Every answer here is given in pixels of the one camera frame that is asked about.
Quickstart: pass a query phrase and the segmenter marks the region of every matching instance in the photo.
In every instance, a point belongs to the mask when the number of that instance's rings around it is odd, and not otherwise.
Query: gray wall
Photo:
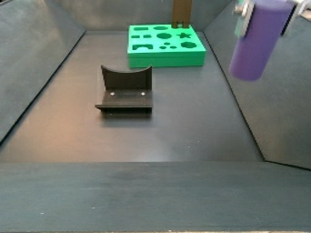
[[[130,25],[170,24],[173,0],[56,0],[90,31],[129,30]],[[230,0],[194,0],[193,25],[203,31]]]
[[[237,101],[265,158],[311,168],[311,23],[299,18],[281,37],[265,75],[257,82],[231,76],[237,19],[231,4],[206,29]]]
[[[83,34],[52,0],[0,5],[0,141]]]

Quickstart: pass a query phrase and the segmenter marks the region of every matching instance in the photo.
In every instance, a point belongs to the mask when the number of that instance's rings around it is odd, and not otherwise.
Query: black floor
[[[310,180],[258,162],[0,164],[0,231],[310,231]]]
[[[104,118],[100,65],[129,70],[127,33],[88,33],[7,142],[0,162],[262,161],[209,49],[202,67],[155,68],[150,118]]]

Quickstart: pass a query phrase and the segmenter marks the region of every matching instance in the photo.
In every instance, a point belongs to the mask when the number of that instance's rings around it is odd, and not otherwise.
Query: star-shaped hole
[[[190,38],[191,34],[181,33],[179,34],[181,39]]]

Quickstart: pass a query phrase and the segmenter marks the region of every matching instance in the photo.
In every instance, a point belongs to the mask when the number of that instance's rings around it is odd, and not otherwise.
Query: gray panel
[[[0,5],[0,141],[83,33],[51,0]]]
[[[222,70],[206,65],[154,68],[151,118],[103,118],[102,65],[129,71],[129,34],[87,33],[28,116],[0,150],[0,161],[262,161]]]
[[[170,24],[173,0],[56,0],[91,31],[129,30],[130,25]],[[230,0],[195,0],[193,25],[203,31]]]
[[[2,164],[2,232],[311,231],[311,172],[266,163]]]
[[[229,74],[237,45],[231,4],[206,30],[265,158],[311,168],[311,25],[297,20],[278,41],[265,75],[243,82]]]

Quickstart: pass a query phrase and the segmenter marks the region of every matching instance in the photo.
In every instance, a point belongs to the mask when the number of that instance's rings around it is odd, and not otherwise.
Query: shape cutout
[[[181,37],[181,39],[191,38],[191,34],[186,34],[186,33],[181,33],[178,36]]]
[[[197,47],[197,43],[194,43],[194,42],[183,42],[182,43],[182,47],[195,48]]]
[[[167,39],[171,38],[171,34],[169,34],[169,33],[161,33],[161,34],[157,35],[157,37],[161,38],[161,39],[167,40]]]
[[[149,49],[154,49],[154,46],[151,44],[147,44],[147,45],[134,45],[133,50],[138,50],[141,47],[147,47]]]
[[[155,26],[154,27],[155,30],[169,30],[170,28],[167,26]]]
[[[134,27],[134,31],[149,31],[150,28],[147,26],[142,26],[142,27]]]

